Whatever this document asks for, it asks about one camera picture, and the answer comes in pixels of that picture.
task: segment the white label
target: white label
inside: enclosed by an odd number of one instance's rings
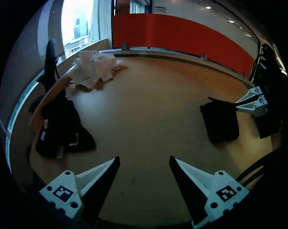
[[[165,7],[154,7],[154,12],[155,13],[166,13],[166,8]]]
[[[45,133],[45,131],[43,131],[42,134],[41,134],[41,140],[42,141],[44,141],[45,135],[46,135],[46,133]]]

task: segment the building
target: building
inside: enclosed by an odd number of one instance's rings
[[[92,35],[86,35],[72,40],[70,43],[67,43],[64,46],[65,56],[69,56],[77,50],[88,46],[89,44],[93,43],[93,41],[94,40]]]
[[[85,9],[79,8],[78,9],[78,15],[79,15],[79,32],[80,37],[88,35],[88,29],[87,29],[87,19],[85,17]]]
[[[74,26],[74,39],[80,38],[80,28],[79,25]]]
[[[87,35],[89,35],[89,26],[88,26],[88,20],[87,20],[86,26],[87,26]]]

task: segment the screw hole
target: screw hole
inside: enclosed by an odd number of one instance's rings
[[[78,208],[78,203],[72,202],[72,203],[71,203],[71,207],[72,207],[72,208]]]
[[[50,201],[49,203],[50,203],[51,207],[53,207],[53,208],[56,207],[56,204],[53,201]]]
[[[218,204],[216,202],[211,203],[211,208],[216,208],[218,207]]]
[[[59,208],[58,211],[65,214],[65,210],[63,208]]]

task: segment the skyscraper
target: skyscraper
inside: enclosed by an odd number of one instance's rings
[[[89,24],[88,24],[88,20],[87,20],[86,26],[87,26],[87,35],[89,35]]]
[[[77,39],[79,37],[80,37],[80,26],[79,26],[79,18],[77,18],[74,26],[74,38]]]
[[[88,35],[87,19],[85,17],[84,7],[78,8],[78,15],[79,15],[79,31],[80,31],[80,36],[82,37],[82,36]]]
[[[77,39],[80,37],[79,25],[74,26],[74,38]]]

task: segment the window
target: window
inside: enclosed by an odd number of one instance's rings
[[[62,40],[66,58],[83,47],[86,47],[99,40],[96,38],[94,29],[98,24],[94,21],[93,14],[98,13],[98,9],[93,10],[93,2],[98,0],[64,0],[61,16]]]
[[[139,0],[130,1],[130,13],[144,13],[145,6]]]

